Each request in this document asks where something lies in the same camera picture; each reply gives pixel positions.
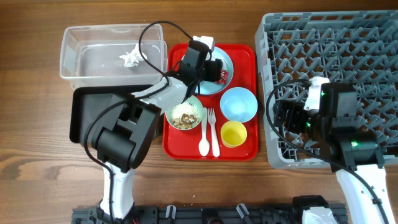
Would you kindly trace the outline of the light blue plate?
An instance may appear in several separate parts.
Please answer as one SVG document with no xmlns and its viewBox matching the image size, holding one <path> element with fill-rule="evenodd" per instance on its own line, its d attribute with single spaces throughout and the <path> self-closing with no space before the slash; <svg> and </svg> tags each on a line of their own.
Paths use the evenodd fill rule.
<svg viewBox="0 0 398 224">
<path fill-rule="evenodd" d="M 188 94 L 213 95 L 221 92 L 230 84 L 234 73 L 232 60 L 228 54 L 219 47 L 215 47 L 211 55 L 211 60 L 209 60 L 210 55 L 208 54 L 203 67 L 199 68 L 197 71 L 198 81 L 200 82 L 196 86 L 195 90 L 190 87 L 187 88 L 187 98 Z M 216 83 L 216 81 L 220 79 L 220 73 L 222 70 L 227 70 L 229 72 L 227 85 Z"/>
</svg>

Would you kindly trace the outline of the white tissue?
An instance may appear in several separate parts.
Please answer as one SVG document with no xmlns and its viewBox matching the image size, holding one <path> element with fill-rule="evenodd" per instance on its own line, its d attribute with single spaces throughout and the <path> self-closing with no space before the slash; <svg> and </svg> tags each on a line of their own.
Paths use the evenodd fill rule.
<svg viewBox="0 0 398 224">
<path fill-rule="evenodd" d="M 124 55 L 120 55 L 119 58 L 124 60 L 125 67 L 130 68 L 138 66 L 139 62 L 147 59 L 147 56 L 140 52 L 139 44 L 137 43 L 130 53 L 126 52 Z"/>
</svg>

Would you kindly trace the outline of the red snack wrapper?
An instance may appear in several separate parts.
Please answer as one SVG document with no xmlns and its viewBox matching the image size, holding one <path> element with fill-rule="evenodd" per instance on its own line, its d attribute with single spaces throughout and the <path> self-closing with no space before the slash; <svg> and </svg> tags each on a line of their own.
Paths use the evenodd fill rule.
<svg viewBox="0 0 398 224">
<path fill-rule="evenodd" d="M 216 83 L 220 84 L 220 85 L 227 85 L 228 75 L 229 75 L 229 72 L 227 70 L 222 70 L 220 73 L 220 79 L 218 81 L 216 81 Z"/>
</svg>

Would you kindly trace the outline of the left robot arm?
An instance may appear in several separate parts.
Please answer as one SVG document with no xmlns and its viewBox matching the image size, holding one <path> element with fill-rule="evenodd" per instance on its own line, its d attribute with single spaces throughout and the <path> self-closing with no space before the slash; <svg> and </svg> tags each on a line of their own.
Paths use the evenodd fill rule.
<svg viewBox="0 0 398 224">
<path fill-rule="evenodd" d="M 155 85 L 96 86 L 75 90 L 74 116 L 79 128 L 71 137 L 104 170 L 104 196 L 96 209 L 101 223 L 131 223 L 134 171 L 150 148 L 160 116 L 200 92 L 203 81 L 218 81 L 222 62 L 212 60 L 215 41 L 195 36 L 176 68 Z"/>
</svg>

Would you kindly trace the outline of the yellow plastic cup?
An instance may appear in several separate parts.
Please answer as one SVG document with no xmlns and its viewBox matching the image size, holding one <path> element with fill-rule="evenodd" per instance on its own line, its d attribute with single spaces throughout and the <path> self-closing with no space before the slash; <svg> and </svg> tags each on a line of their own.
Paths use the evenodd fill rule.
<svg viewBox="0 0 398 224">
<path fill-rule="evenodd" d="M 228 148 L 242 145 L 247 139 L 245 126 L 238 121 L 228 121 L 221 127 L 221 140 Z"/>
</svg>

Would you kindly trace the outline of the white plastic spoon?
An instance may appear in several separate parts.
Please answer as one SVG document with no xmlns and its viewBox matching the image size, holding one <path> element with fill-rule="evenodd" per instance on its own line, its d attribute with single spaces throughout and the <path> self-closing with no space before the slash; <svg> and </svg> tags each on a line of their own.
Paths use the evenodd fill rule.
<svg viewBox="0 0 398 224">
<path fill-rule="evenodd" d="M 207 108 L 203 108 L 203 117 L 201 120 L 201 140 L 199 142 L 198 148 L 201 156 L 205 157 L 210 151 L 210 143 L 207 140 Z"/>
</svg>

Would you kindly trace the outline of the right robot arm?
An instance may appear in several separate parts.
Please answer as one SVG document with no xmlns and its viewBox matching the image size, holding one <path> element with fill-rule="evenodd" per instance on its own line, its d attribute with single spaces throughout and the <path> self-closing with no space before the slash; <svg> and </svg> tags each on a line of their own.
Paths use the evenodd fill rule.
<svg viewBox="0 0 398 224">
<path fill-rule="evenodd" d="M 353 223 L 394 223 L 386 187 L 384 151 L 371 131 L 359 128 L 357 92 L 347 83 L 324 83 L 315 94 L 317 109 L 298 101 L 266 103 L 267 121 L 275 134 L 301 152 L 281 133 L 285 128 L 319 143 L 320 153 L 307 155 L 329 163 L 343 190 Z"/>
</svg>

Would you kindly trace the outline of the white plastic fork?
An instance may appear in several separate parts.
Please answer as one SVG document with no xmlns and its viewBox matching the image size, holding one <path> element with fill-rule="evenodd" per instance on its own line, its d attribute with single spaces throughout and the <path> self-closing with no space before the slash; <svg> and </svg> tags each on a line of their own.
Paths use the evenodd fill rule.
<svg viewBox="0 0 398 224">
<path fill-rule="evenodd" d="M 213 108 L 207 109 L 208 113 L 208 123 L 210 124 L 211 128 L 211 146 L 212 146 L 212 153 L 214 157 L 220 156 L 220 146 L 218 143 L 218 137 L 216 133 L 215 123 L 216 123 L 216 116 L 215 111 Z"/>
</svg>

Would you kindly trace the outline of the light blue bowl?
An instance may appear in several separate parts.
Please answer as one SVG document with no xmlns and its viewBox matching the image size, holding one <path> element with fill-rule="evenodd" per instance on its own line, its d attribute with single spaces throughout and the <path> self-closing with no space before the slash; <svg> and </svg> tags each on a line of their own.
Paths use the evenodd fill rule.
<svg viewBox="0 0 398 224">
<path fill-rule="evenodd" d="M 257 98 L 246 88 L 230 88 L 221 96 L 220 110 L 226 119 L 245 123 L 257 115 Z"/>
</svg>

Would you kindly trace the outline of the rice and food leftovers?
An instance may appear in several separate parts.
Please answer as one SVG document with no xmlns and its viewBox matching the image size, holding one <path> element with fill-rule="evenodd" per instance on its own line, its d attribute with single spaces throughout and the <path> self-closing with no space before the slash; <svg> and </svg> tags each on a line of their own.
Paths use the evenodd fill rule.
<svg viewBox="0 0 398 224">
<path fill-rule="evenodd" d="M 175 106 L 170 114 L 172 125 L 178 129 L 192 129 L 200 122 L 199 109 L 191 103 Z"/>
</svg>

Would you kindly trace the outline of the green bowl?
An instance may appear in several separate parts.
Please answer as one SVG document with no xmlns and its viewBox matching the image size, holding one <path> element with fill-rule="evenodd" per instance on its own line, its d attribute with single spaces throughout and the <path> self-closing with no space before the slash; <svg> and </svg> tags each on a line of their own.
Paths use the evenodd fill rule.
<svg viewBox="0 0 398 224">
<path fill-rule="evenodd" d="M 202 117 L 203 117 L 203 105 L 202 105 L 201 101 L 200 101 L 197 97 L 191 96 L 191 97 L 188 98 L 186 101 L 184 101 L 184 103 L 185 103 L 185 102 L 191 103 L 191 104 L 195 105 L 195 106 L 199 109 L 199 112 L 200 112 L 200 119 L 202 120 Z M 172 110 L 173 108 L 171 108 L 171 109 L 169 109 L 168 111 L 165 112 L 165 116 L 166 116 L 166 119 L 167 119 L 167 121 L 169 122 L 169 124 L 170 124 L 173 128 L 175 128 L 175 129 L 177 129 L 177 130 L 181 130 L 181 131 L 191 130 L 191 129 L 185 129 L 185 130 L 178 129 L 178 128 L 176 128 L 176 127 L 174 127 L 174 126 L 172 125 L 171 118 L 170 118 L 170 114 L 171 114 L 171 110 Z"/>
</svg>

